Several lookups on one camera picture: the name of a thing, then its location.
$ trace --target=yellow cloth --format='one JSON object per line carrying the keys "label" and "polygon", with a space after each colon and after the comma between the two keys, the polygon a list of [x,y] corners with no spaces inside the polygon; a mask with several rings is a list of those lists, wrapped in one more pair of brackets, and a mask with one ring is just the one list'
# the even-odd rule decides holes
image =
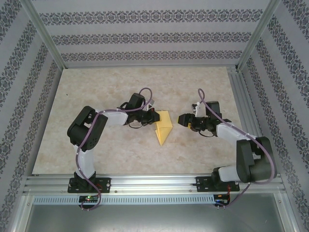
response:
{"label": "yellow cloth", "polygon": [[169,118],[168,111],[157,111],[157,113],[160,114],[160,121],[156,122],[155,133],[158,137],[160,145],[162,146],[173,126]]}

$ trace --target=yellow paper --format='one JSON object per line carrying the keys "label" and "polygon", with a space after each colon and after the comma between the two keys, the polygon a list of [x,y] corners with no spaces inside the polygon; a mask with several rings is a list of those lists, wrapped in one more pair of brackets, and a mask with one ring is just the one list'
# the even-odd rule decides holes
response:
{"label": "yellow paper", "polygon": [[156,122],[155,133],[158,137],[160,145],[162,146],[170,131],[172,130],[173,125],[169,118],[168,111],[157,111],[157,113],[160,114],[160,121]]}

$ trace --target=marble surface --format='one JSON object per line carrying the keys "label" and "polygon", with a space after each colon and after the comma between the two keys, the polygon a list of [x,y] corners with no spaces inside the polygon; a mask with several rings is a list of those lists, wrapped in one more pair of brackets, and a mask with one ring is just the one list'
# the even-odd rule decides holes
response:
{"label": "marble surface", "polygon": [[218,101],[223,117],[240,127],[225,68],[70,69],[63,71],[33,173],[72,174],[75,153],[67,129],[81,109],[118,107],[143,87],[152,89],[156,110],[169,111],[172,131],[160,146],[154,124],[138,130],[106,127],[95,148],[98,174],[211,173],[214,167],[236,162],[236,150],[226,141],[202,137],[177,123],[179,115],[191,113],[200,87],[206,101]]}

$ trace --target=enclosure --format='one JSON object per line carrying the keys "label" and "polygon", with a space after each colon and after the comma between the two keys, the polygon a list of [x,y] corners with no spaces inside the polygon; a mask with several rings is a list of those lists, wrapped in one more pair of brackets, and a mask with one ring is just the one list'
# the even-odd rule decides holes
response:
{"label": "enclosure", "polygon": [[[0,4],[0,231],[309,231],[308,0]],[[84,106],[114,109],[143,87],[172,129],[161,146],[155,124],[106,127],[94,166],[109,193],[83,212],[67,192],[68,127]],[[198,88],[275,157],[272,182],[226,210],[213,206],[226,191],[195,185],[234,165],[235,148],[177,123]]]}

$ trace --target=cable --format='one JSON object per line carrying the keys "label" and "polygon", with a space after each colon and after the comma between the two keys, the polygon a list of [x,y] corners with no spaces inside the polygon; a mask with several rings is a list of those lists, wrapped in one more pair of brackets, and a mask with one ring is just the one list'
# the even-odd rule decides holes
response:
{"label": "cable", "polygon": [[207,136],[207,135],[204,135],[204,134],[202,134],[200,131],[198,132],[200,135],[202,135],[203,137],[206,137],[206,138],[211,138],[211,137],[213,137],[214,135],[212,135],[212,136]]}
{"label": "cable", "polygon": [[129,127],[132,128],[132,129],[139,129],[139,128],[143,127],[143,125],[141,125],[140,127],[133,127],[133,126],[131,126],[130,123],[129,123]]}
{"label": "cable", "polygon": [[273,179],[274,179],[274,175],[275,175],[275,165],[274,165],[274,162],[272,161],[271,157],[270,157],[270,154],[266,151],[266,149],[256,140],[254,139],[252,136],[250,136],[249,134],[247,134],[246,132],[244,132],[243,130],[235,127],[234,125],[228,123],[228,122],[225,122],[222,118],[220,118],[208,105],[207,103],[205,102],[205,93],[204,91],[199,88],[197,90],[198,92],[198,95],[199,97],[201,98],[201,102],[205,104],[206,108],[213,114],[217,117],[217,119],[219,119],[221,122],[223,122],[224,124],[226,124],[227,126],[233,128],[234,130],[238,131],[239,133],[241,133],[242,135],[246,136],[247,138],[249,138],[250,140],[252,140],[259,148],[262,149],[262,151],[264,152],[264,154],[266,155],[266,157],[268,158],[268,161],[270,163],[270,167],[271,167],[271,174],[270,174],[270,178],[267,180],[267,181],[264,181],[264,182],[255,182],[255,184],[258,184],[258,185],[263,185],[263,184],[268,184],[270,183]]}
{"label": "cable", "polygon": [[81,204],[81,209],[82,209],[82,210],[90,211],[90,210],[94,210],[95,208],[97,208],[97,207],[100,205],[100,203],[101,203],[102,196],[101,196],[101,192],[100,192],[100,190],[97,188],[97,186],[95,186],[95,184],[93,184],[93,183],[85,176],[85,174],[82,172],[82,169],[81,169],[81,167],[80,167],[80,165],[79,165],[79,162],[78,162],[78,156],[79,156],[79,152],[80,152],[81,148],[82,148],[82,147],[84,146],[84,144],[86,143],[86,141],[87,141],[87,139],[88,139],[88,137],[89,137],[89,135],[90,135],[90,133],[91,133],[93,127],[94,127],[94,124],[95,124],[97,118],[99,117],[99,115],[101,115],[101,114],[103,114],[103,113],[105,113],[105,112],[133,112],[133,111],[137,111],[137,110],[142,110],[146,105],[148,105],[148,104],[150,103],[150,101],[152,100],[152,98],[153,98],[153,92],[152,92],[152,90],[151,90],[150,88],[145,87],[145,88],[142,88],[142,89],[140,90],[140,93],[141,93],[143,90],[145,90],[145,89],[147,89],[147,90],[150,91],[150,98],[149,98],[149,100],[146,102],[146,104],[142,105],[142,106],[139,107],[139,108],[131,109],[131,110],[109,109],[109,110],[102,110],[102,111],[98,112],[98,113],[96,114],[95,118],[93,119],[93,121],[92,121],[92,123],[91,123],[91,126],[90,126],[90,128],[89,128],[89,130],[88,130],[88,132],[87,132],[87,134],[86,134],[86,136],[85,136],[85,138],[83,139],[83,141],[81,142],[81,144],[78,146],[77,151],[76,151],[76,156],[75,156],[75,162],[76,162],[77,169],[79,170],[79,172],[80,172],[80,174],[82,175],[82,177],[83,177],[83,178],[84,178],[84,179],[85,179],[97,192],[98,192],[98,196],[99,196],[98,203],[97,203],[96,205],[94,205],[93,207],[91,207],[90,209],[85,209],[85,208],[83,208],[84,202],[82,202],[82,204]]}

